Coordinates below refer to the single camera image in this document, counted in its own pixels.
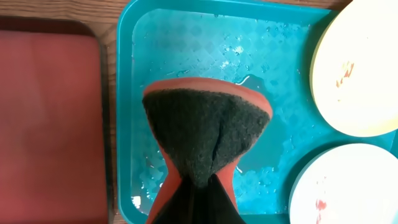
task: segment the teal tray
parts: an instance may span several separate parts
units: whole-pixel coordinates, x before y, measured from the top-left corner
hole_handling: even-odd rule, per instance
[[[326,149],[366,142],[397,155],[395,132],[350,137],[331,128],[314,105],[310,62],[335,16],[324,9],[254,1],[130,2],[117,36],[118,201],[123,217],[144,223],[167,175],[141,104],[144,88],[156,80],[244,80],[243,85],[270,101],[274,117],[233,179],[239,213],[247,223],[289,223],[293,182]]]

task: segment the wood grain surface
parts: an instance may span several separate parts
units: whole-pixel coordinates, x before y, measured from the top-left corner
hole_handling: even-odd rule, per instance
[[[108,51],[112,168],[115,195],[114,224],[126,223],[118,212],[116,195],[116,24],[130,0],[0,0],[0,15],[74,19],[86,23]],[[351,0],[272,0],[287,4],[342,10]]]

